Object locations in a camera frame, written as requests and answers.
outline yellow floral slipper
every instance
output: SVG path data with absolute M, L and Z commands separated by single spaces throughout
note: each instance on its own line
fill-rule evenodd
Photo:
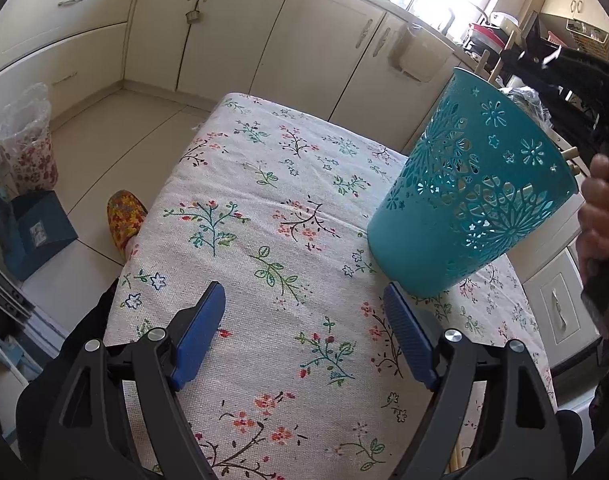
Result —
M 107 202 L 108 228 L 113 243 L 126 259 L 126 244 L 140 232 L 147 210 L 133 193 L 120 190 Z

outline upper cabinet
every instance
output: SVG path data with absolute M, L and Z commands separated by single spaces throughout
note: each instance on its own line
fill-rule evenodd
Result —
M 456 56 L 450 56 L 428 83 L 393 68 L 388 56 L 405 25 L 396 16 L 387 15 L 331 116 L 332 123 L 398 152 L 421 124 L 459 63 Z
M 609 17 L 598 0 L 545 0 L 541 12 L 580 20 L 609 33 Z
M 198 0 L 137 0 L 124 78 L 176 89 L 187 40 L 185 14 Z
M 328 120 L 384 11 L 364 0 L 286 0 L 251 93 Z
M 284 0 L 198 0 L 178 91 L 218 101 L 248 93 Z
M 126 22 L 132 0 L 8 0 L 0 11 L 0 70 L 86 30 Z

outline black sleeve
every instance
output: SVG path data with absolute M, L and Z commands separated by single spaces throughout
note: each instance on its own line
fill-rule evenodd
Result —
M 589 417 L 593 428 L 596 445 L 609 429 L 609 373 L 607 373 L 596 388 L 596 395 L 589 406 Z

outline baseboard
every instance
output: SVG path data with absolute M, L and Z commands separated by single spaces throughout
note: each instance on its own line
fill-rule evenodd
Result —
M 168 99 L 169 101 L 175 101 L 177 103 L 193 106 L 206 112 L 212 111 L 217 102 L 211 99 L 205 99 L 204 97 L 198 97 L 192 94 L 185 94 L 185 92 L 172 92 L 165 88 L 158 86 L 149 85 L 147 83 L 139 83 L 137 81 L 124 80 L 124 88 L 139 92 L 140 94 L 149 94 L 155 97 L 161 97 L 162 99 Z
M 65 124 L 67 121 L 73 119 L 76 115 L 78 115 L 80 112 L 86 110 L 91 105 L 94 105 L 98 101 L 103 100 L 108 95 L 111 95 L 114 92 L 117 92 L 118 90 L 120 90 L 122 88 L 122 83 L 123 83 L 122 81 L 117 81 L 117 82 L 113 83 L 112 85 L 107 86 L 107 88 L 98 90 L 97 92 L 91 94 L 89 97 L 86 97 L 79 103 L 76 103 L 71 108 L 68 108 L 67 110 L 63 111 L 57 117 L 51 119 L 51 121 L 49 123 L 49 127 L 51 128 L 51 131 L 57 130 L 60 126 Z

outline tile grout line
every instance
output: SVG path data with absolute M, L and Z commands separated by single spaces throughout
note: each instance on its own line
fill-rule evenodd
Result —
M 84 243 L 82 240 L 80 240 L 79 238 L 76 239 L 77 241 L 79 241 L 82 245 L 84 245 L 86 248 L 91 249 L 93 252 L 98 253 L 100 256 L 103 256 L 104 258 L 107 258 L 107 260 L 109 260 L 110 262 L 114 262 L 115 264 L 118 264 L 120 267 L 124 267 L 125 264 L 121 264 L 120 262 L 115 261 L 113 258 L 109 258 L 106 254 L 102 254 L 99 250 L 94 249 L 93 247 L 91 247 L 90 245 L 87 245 L 86 243 Z
M 89 189 L 86 190 L 82 196 L 76 201 L 75 204 L 73 204 L 72 208 L 69 209 L 69 211 L 67 211 L 67 216 L 69 216 L 71 214 L 71 212 L 75 209 L 75 207 L 80 203 L 80 201 L 82 201 L 82 199 L 84 197 L 87 196 L 87 193 L 89 191 L 91 191 L 91 189 L 93 188 L 93 186 L 95 186 L 97 183 L 99 183 L 99 181 L 102 179 L 103 176 L 105 176 L 118 162 L 120 162 L 123 158 L 125 158 L 127 156 L 127 154 L 133 150 L 138 144 L 140 144 L 143 140 L 145 140 L 147 137 L 149 137 L 151 134 L 153 134 L 159 127 L 161 127 L 163 124 L 165 124 L 167 121 L 170 121 L 172 118 L 174 118 L 176 115 L 178 115 L 183 108 L 181 108 L 180 110 L 178 110 L 177 112 L 175 112 L 172 116 L 170 116 L 169 118 L 165 119 L 162 123 L 158 124 L 153 130 L 151 130 L 148 134 L 146 134 L 142 139 L 138 140 L 138 142 L 136 142 L 133 146 L 131 146 L 131 148 L 129 148 L 128 150 L 126 150 L 126 152 L 123 153 L 123 155 L 120 156 L 120 158 L 118 158 L 117 161 L 115 161 L 111 166 L 109 166 L 107 168 L 107 171 L 105 171 L 104 173 L 101 174 L 101 176 L 99 176 L 97 178 L 97 180 L 91 184 L 91 186 L 89 186 Z

